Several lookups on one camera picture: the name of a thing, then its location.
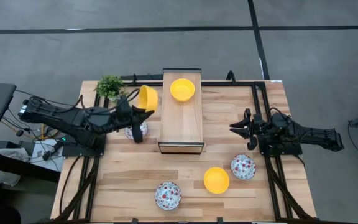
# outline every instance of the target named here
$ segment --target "potted plant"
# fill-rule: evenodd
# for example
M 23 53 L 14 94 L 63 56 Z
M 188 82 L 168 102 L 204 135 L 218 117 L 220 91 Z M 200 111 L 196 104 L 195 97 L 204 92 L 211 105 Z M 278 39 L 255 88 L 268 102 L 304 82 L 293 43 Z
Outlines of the potted plant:
M 119 96 L 125 94 L 124 82 L 121 77 L 106 75 L 98 82 L 95 91 L 100 96 L 107 97 L 111 101 L 117 102 Z

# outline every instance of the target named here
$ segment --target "wooden tray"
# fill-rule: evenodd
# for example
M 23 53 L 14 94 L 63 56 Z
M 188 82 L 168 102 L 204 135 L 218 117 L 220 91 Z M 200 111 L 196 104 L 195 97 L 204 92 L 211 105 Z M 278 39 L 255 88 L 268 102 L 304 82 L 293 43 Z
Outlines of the wooden tray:
M 195 94 L 189 101 L 179 102 L 170 93 L 178 78 L 194 83 Z M 158 146 L 163 154 L 201 154 L 203 115 L 201 104 L 201 73 L 165 72 L 162 90 L 161 127 Z

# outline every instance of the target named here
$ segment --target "ceramic bowl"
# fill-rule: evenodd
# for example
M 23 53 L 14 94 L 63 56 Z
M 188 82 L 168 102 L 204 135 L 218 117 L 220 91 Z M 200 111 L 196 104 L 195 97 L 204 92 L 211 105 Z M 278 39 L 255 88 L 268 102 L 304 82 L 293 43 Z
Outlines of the ceramic bowl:
M 142 135 L 145 136 L 147 133 L 147 123 L 146 121 L 144 121 L 141 125 L 140 125 L 140 130 L 142 131 Z M 134 137 L 132 135 L 132 127 L 126 127 L 124 129 L 124 133 L 127 136 L 127 138 L 134 140 Z
M 256 173 L 255 162 L 247 155 L 236 155 L 231 161 L 230 169 L 240 180 L 249 180 Z
M 179 186 L 173 182 L 164 182 L 155 190 L 155 202 L 164 210 L 177 208 L 181 200 Z

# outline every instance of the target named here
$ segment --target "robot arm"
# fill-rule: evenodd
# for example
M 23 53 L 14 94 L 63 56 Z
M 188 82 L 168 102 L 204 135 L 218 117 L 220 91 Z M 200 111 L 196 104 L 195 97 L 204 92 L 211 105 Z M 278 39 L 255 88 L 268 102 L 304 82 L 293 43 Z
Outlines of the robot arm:
M 250 109 L 246 109 L 244 119 L 231 124 L 230 130 L 244 139 L 250 139 L 248 149 L 253 150 L 258 142 L 261 151 L 271 156 L 277 154 L 301 154 L 300 144 L 319 145 L 331 151 L 344 149 L 341 135 L 335 129 L 307 128 L 298 124 L 290 116 L 283 113 L 273 114 L 268 122 L 263 121 L 262 116 L 254 115 L 250 120 Z
M 142 142 L 140 124 L 154 111 L 130 106 L 127 96 L 121 96 L 115 111 L 112 109 L 92 108 L 60 108 L 41 98 L 32 96 L 24 100 L 19 118 L 28 123 L 43 123 L 73 137 L 79 145 L 92 147 L 99 136 L 125 127 L 132 127 L 135 142 Z

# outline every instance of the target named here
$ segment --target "concrete floor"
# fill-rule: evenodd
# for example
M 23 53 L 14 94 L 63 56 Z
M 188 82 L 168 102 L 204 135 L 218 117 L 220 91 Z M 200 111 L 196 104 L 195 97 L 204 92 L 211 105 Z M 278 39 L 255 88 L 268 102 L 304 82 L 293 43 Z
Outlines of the concrete floor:
M 260 26 L 358 25 L 358 1 L 258 0 L 255 10 Z M 247 1 L 240 0 L 0 0 L 0 29 L 251 24 Z M 342 135 L 341 152 L 303 146 L 318 216 L 358 222 L 358 152 L 347 136 L 347 120 L 358 116 L 358 30 L 261 36 L 270 77 L 283 80 L 294 119 Z M 200 67 L 204 79 L 224 78 L 229 70 L 237 78 L 262 78 L 252 31 L 0 35 L 0 81 L 66 103 L 77 99 L 83 80 L 161 73 L 163 67 Z M 25 97 L 16 94 L 11 109 Z M 351 133 L 358 146 L 358 129 Z M 4 126 L 0 139 L 17 141 Z M 32 207 L 37 197 L 43 208 Z M 24 223 L 33 222 L 50 214 L 53 200 L 44 198 L 15 195 L 12 204 Z

